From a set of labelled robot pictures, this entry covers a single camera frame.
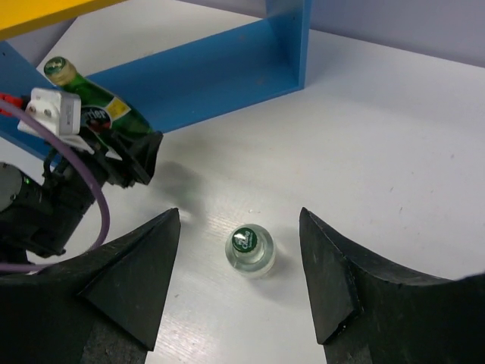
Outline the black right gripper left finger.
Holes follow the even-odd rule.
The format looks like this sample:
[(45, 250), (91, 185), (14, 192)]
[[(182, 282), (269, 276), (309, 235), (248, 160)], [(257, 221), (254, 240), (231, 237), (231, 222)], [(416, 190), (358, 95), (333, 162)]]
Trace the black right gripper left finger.
[(143, 363), (156, 344), (177, 247), (169, 209), (34, 275), (1, 278), (3, 363)]

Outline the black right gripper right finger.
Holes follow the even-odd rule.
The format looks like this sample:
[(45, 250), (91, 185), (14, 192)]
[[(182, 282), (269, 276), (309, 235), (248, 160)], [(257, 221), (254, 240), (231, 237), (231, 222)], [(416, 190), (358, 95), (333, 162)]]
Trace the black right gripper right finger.
[(299, 239), (328, 363), (482, 363), (484, 276), (448, 280), (388, 260), (302, 209)]

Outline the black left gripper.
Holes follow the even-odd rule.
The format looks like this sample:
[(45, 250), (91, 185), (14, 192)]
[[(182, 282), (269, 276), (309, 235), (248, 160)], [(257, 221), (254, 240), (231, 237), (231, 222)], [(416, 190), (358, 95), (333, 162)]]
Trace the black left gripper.
[[(128, 188), (134, 184), (148, 185), (155, 173), (158, 150), (163, 133), (155, 131), (133, 139), (113, 132), (107, 145), (88, 142), (92, 151), (68, 146), (68, 149), (91, 172), (100, 187), (105, 184)], [(88, 193), (89, 187), (67, 157), (51, 143), (43, 160), (42, 191), (49, 197), (71, 193)]]

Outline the green Perrier glass bottle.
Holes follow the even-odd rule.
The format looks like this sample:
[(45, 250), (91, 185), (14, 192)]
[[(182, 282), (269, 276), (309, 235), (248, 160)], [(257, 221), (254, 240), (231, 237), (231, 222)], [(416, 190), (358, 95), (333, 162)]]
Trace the green Perrier glass bottle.
[(81, 99), (81, 122), (96, 133), (113, 129), (137, 139), (152, 132), (149, 122), (129, 103), (78, 73), (66, 58), (56, 56), (44, 65), (44, 74), (63, 91)]

